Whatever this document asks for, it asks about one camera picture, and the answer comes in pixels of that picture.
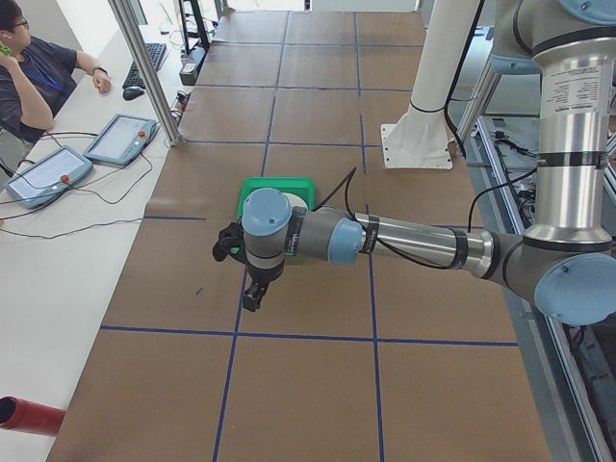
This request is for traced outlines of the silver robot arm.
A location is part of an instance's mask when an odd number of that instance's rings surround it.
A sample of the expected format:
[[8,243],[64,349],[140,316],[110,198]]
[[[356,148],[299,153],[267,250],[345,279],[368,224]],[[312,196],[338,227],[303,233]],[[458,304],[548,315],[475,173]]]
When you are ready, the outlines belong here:
[[615,5],[500,1],[493,52],[496,62],[532,61],[542,75],[536,212],[529,228],[519,236],[475,234],[331,207],[310,211],[262,188],[245,199],[232,246],[252,279],[245,309],[259,308],[289,255],[350,265],[359,254],[376,252],[435,270],[467,270],[563,323],[593,324],[614,312],[615,261],[601,209]]

